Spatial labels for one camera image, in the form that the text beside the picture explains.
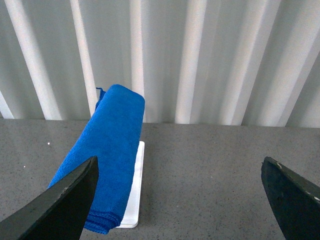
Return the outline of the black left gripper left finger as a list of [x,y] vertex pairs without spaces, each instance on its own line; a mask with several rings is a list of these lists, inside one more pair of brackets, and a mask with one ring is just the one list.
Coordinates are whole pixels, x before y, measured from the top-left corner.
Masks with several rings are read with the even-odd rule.
[[78,240],[99,178],[90,157],[30,203],[0,223],[2,240]]

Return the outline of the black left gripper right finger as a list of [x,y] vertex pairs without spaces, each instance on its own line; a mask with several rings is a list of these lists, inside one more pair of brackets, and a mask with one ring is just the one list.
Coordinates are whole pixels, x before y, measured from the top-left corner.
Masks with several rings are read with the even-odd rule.
[[271,157],[261,181],[276,221],[287,240],[320,238],[320,187]]

